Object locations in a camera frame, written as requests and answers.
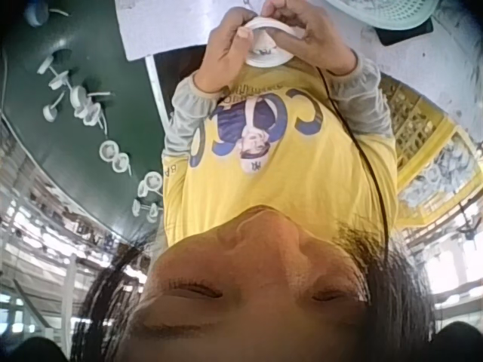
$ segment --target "hand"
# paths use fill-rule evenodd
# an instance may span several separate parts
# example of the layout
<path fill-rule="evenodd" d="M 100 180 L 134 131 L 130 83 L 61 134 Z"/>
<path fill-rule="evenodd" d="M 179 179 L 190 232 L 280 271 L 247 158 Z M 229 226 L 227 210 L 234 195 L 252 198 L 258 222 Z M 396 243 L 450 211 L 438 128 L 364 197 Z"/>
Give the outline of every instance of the hand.
<path fill-rule="evenodd" d="M 346 75 L 357 66 L 357 56 L 344 43 L 327 12 L 305 0 L 266 0 L 262 16 L 304 28 L 302 39 L 279 29 L 267 29 L 275 43 L 307 63 L 335 75 Z"/>
<path fill-rule="evenodd" d="M 253 32 L 243 25 L 254 17 L 253 11 L 232 8 L 211 31 L 202 66 L 193 79 L 200 91 L 216 93 L 235 80 L 254 40 Z"/>

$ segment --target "black hair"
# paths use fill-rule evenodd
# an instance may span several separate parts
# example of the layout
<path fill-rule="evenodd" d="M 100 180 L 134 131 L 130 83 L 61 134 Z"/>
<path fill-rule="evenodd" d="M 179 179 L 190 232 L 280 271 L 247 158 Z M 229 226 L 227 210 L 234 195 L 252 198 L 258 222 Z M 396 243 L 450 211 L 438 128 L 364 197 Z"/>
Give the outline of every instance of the black hair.
<path fill-rule="evenodd" d="M 138 241 L 103 270 L 89 290 L 80 310 L 72 340 L 72 362 L 114 361 L 128 328 L 128 318 L 139 300 L 134 288 L 126 292 L 123 269 L 152 243 Z M 425 275 L 407 256 L 393 248 L 384 256 L 374 235 L 344 229 L 340 244 L 361 271 L 367 303 L 357 360 L 413 362 L 434 331 L 433 302 Z"/>

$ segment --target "green table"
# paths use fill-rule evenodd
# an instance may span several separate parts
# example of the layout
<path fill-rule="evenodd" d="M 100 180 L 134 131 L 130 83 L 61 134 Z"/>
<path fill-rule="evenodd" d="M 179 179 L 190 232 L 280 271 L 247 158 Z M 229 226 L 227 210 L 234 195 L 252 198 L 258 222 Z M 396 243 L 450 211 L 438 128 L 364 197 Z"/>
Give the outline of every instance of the green table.
<path fill-rule="evenodd" d="M 144 213 L 135 218 L 131 205 L 146 172 L 161 170 L 164 139 L 145 63 L 125 59 L 114 0 L 59 0 L 51 2 L 51 7 L 67 11 L 71 17 L 51 14 L 39 28 L 22 21 L 5 39 L 5 117 L 57 186 L 105 227 L 132 240 L 155 227 Z M 38 75 L 36 70 L 54 52 L 54 68 L 58 72 L 69 69 L 72 85 L 114 93 L 101 103 L 109 138 L 130 155 L 132 177 L 115 173 L 100 159 L 99 146 L 105 136 L 100 128 L 85 127 L 74 117 L 69 97 L 64 97 L 54 123 L 44 120 L 42 108 L 61 92 L 48 87 L 53 78 L 49 71 Z"/>

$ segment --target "finger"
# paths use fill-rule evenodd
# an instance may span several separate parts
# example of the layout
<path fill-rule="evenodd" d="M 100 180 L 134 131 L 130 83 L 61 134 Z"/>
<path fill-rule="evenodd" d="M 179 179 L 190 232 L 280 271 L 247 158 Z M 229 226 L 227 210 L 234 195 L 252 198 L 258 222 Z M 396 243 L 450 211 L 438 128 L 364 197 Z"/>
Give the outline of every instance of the finger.
<path fill-rule="evenodd" d="M 218 26 L 218 29 L 223 33 L 235 32 L 237 28 L 245 25 L 246 22 L 252 20 L 256 16 L 257 13 L 252 10 L 248 10 L 247 8 L 231 8 L 221 20 L 221 24 Z"/>
<path fill-rule="evenodd" d="M 233 38 L 232 46 L 230 47 L 227 57 L 230 61 L 230 66 L 234 69 L 240 70 L 245 63 L 248 52 L 254 42 L 254 34 L 249 28 L 240 26 Z"/>
<path fill-rule="evenodd" d="M 305 0 L 266 0 L 262 16 L 305 28 L 310 6 Z"/>
<path fill-rule="evenodd" d="M 305 57 L 308 44 L 304 40 L 296 38 L 280 29 L 268 28 L 266 32 L 272 37 L 278 47 L 299 58 L 303 59 Z"/>
<path fill-rule="evenodd" d="M 262 7 L 262 16 L 271 17 L 276 9 L 288 9 L 296 15 L 301 15 L 310 9 L 306 0 L 266 0 Z"/>

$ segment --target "closed eye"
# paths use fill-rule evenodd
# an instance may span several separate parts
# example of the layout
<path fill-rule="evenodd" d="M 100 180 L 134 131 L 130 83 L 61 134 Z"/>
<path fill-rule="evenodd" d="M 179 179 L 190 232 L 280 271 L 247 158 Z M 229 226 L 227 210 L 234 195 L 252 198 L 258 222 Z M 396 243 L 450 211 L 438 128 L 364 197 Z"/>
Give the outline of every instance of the closed eye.
<path fill-rule="evenodd" d="M 208 298 L 220 298 L 223 293 L 209 285 L 206 281 L 187 281 L 183 279 L 175 279 L 168 281 L 167 291 L 181 291 L 188 292 L 199 296 Z M 190 294 L 181 293 L 178 296 L 190 297 Z"/>

